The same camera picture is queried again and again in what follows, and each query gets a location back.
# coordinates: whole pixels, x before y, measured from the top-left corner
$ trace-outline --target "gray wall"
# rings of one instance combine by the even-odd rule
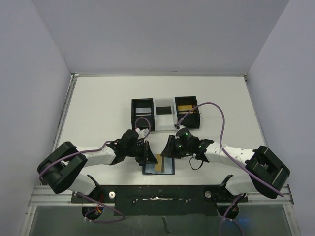
[[[30,0],[0,1],[0,229],[19,233],[70,79]]]
[[[71,72],[249,71],[288,0],[33,0]]]
[[[314,0],[291,0],[248,75],[267,144],[291,169],[303,236],[315,232],[314,11]]]

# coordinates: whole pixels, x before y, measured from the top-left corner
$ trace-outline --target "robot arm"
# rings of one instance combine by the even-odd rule
[[[260,146],[258,149],[224,147],[224,150],[233,158],[233,161],[219,143],[208,139],[200,140],[194,137],[186,127],[181,126],[175,136],[169,136],[161,156],[171,158],[193,156],[197,160],[208,163],[219,162],[237,168],[243,166],[242,169],[245,169],[248,174],[230,175],[222,183],[232,195],[260,192],[268,198],[277,197],[277,193],[249,176],[253,174],[275,189],[279,191],[282,189],[290,175],[290,170],[269,148],[265,146]]]
[[[91,176],[80,174],[84,167],[115,165],[126,156],[135,157],[139,165],[158,162],[151,152],[149,142],[143,140],[147,132],[148,130],[127,130],[121,139],[102,148],[76,147],[71,142],[64,142],[38,166],[37,171],[55,193],[70,189],[89,195],[96,188],[97,182]]]

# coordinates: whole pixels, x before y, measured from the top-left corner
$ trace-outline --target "purple cable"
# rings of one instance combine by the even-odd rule
[[[220,225],[219,225],[219,236],[221,236],[222,224],[223,224],[223,221],[224,221],[226,215],[227,215],[228,212],[231,210],[231,208],[234,206],[234,204],[235,204],[243,195],[244,195],[244,193],[238,195],[238,196],[234,199],[234,201],[232,202],[232,204],[228,207],[228,209],[225,211],[225,213],[224,213],[224,215],[223,215],[223,217],[222,217],[222,219],[221,219]],[[237,226],[240,227],[240,229],[241,229],[241,231],[242,231],[242,234],[244,235],[244,231],[243,231],[243,229],[241,228],[241,226],[240,226],[238,223],[236,223],[236,224],[237,224]]]
[[[265,185],[267,188],[271,189],[272,191],[274,191],[275,193],[277,193],[279,196],[281,197],[284,197],[283,193],[281,193],[278,189],[275,189],[273,186],[267,184],[265,181],[261,180],[260,178],[258,178],[257,176],[255,176],[254,174],[252,174],[251,172],[249,172],[245,166],[243,166],[241,163],[239,163],[238,161],[234,160],[234,158],[224,149],[223,147],[223,144],[222,144],[222,139],[223,139],[223,132],[224,132],[224,127],[225,127],[225,116],[224,116],[224,113],[222,111],[222,109],[216,104],[216,103],[213,103],[213,102],[204,102],[204,103],[201,103],[197,106],[195,106],[194,108],[192,108],[189,112],[187,112],[183,118],[181,118],[177,125],[179,125],[184,119],[186,116],[188,116],[188,114],[194,110],[196,110],[198,107],[202,106],[202,105],[206,105],[206,104],[209,104],[209,105],[214,105],[216,108],[218,108],[221,112],[221,115],[222,115],[222,130],[221,130],[221,134],[220,134],[220,147],[222,148],[222,151],[225,153],[225,155],[227,155],[236,165],[238,165],[243,171],[245,171],[247,174],[249,174],[251,177],[253,177],[254,179],[256,179],[258,182],[260,182],[261,184]]]
[[[145,117],[139,117],[138,119],[136,119],[136,121],[135,121],[135,123],[134,123],[134,127],[135,127],[135,128],[137,128],[137,122],[138,122],[140,119],[144,119],[144,120],[148,123],[148,125],[149,125],[149,132],[148,132],[147,135],[144,136],[144,138],[143,138],[143,139],[145,139],[145,138],[148,137],[148,135],[149,135],[150,132],[151,132],[151,125],[150,125],[150,122],[149,122],[149,120],[148,120],[147,118],[145,118]]]
[[[88,197],[88,196],[86,196],[86,195],[84,195],[84,194],[82,194],[82,193],[79,193],[79,192],[78,192],[77,194],[78,194],[79,196],[81,196],[82,198],[85,198],[86,200],[89,200],[90,202],[97,203],[97,204],[99,204],[99,205],[101,205],[101,206],[103,206],[103,207],[105,207],[105,208],[107,208],[107,209],[110,209],[110,210],[112,210],[112,211],[114,211],[114,212],[116,212],[117,214],[119,214],[119,215],[122,216],[120,219],[117,219],[117,220],[107,220],[107,221],[92,220],[92,221],[91,221],[92,223],[97,223],[97,224],[110,224],[110,223],[116,223],[116,222],[125,220],[125,218],[126,218],[125,215],[122,214],[120,211],[118,211],[118,210],[116,210],[116,209],[114,209],[114,208],[110,208],[108,205],[105,205],[104,203],[101,203],[101,202],[99,202],[99,201],[96,201],[96,200],[94,200],[94,199],[92,199],[92,198],[90,198],[90,197]],[[87,215],[90,214],[90,213],[93,212],[93,211],[95,211],[95,210],[94,210],[94,209],[93,209],[93,210],[90,210],[89,212],[87,212],[87,213],[84,215],[84,217],[87,217]]]
[[[232,220],[232,222],[234,222],[234,224],[236,224],[238,226],[238,228],[242,232],[242,236],[245,236],[245,232],[244,232],[243,228],[241,227],[241,225],[235,220]]]
[[[49,166],[47,166],[47,167],[39,174],[39,180],[40,180],[40,181],[43,181],[42,178],[43,178],[43,176],[46,174],[46,172],[47,172],[50,168],[52,168],[53,166],[55,166],[56,164],[58,164],[58,163],[60,163],[60,162],[62,162],[62,161],[65,161],[65,160],[67,160],[67,159],[69,159],[69,158],[71,158],[71,157],[77,156],[77,155],[79,155],[79,154],[84,154],[84,153],[88,153],[88,152],[102,151],[102,149],[103,149],[108,143],[110,143],[110,142],[112,142],[112,141],[106,141],[106,142],[103,144],[103,146],[100,147],[100,148],[98,148],[98,149],[90,149],[90,150],[78,151],[78,152],[76,152],[76,153],[73,153],[73,154],[70,154],[70,155],[65,156],[65,157],[63,157],[63,158],[58,159],[57,161],[55,161],[55,162],[51,163]]]

